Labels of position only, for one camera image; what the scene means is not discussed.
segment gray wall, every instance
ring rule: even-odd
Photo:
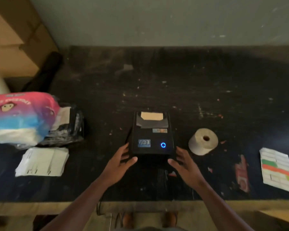
[[[289,0],[31,0],[59,47],[289,45]]]

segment printer logo sticker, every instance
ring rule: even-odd
[[[138,140],[138,147],[151,147],[151,140]]]

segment roll core hole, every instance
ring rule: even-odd
[[[204,139],[205,141],[209,141],[209,140],[210,140],[210,137],[205,135],[205,136],[203,137],[203,139]]]

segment cardboard box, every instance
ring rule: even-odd
[[[0,46],[26,43],[40,24],[29,0],[0,0]]]
[[[52,51],[58,48],[40,24],[26,44],[0,46],[0,76],[34,76]]]

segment forearm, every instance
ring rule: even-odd
[[[102,178],[96,179],[74,202],[47,224],[42,231],[82,231],[96,203],[108,185]]]
[[[213,222],[219,231],[251,231],[253,230],[220,196],[204,181],[194,190],[203,199]]]

